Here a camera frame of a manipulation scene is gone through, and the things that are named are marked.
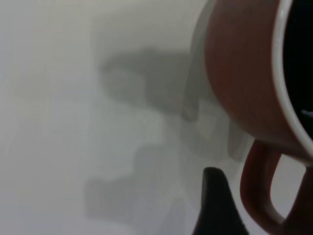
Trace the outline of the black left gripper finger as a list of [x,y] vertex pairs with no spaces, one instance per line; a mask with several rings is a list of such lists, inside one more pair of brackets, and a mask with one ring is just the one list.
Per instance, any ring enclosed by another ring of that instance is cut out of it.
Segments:
[[246,235],[228,180],[222,170],[203,170],[201,208],[194,235]]

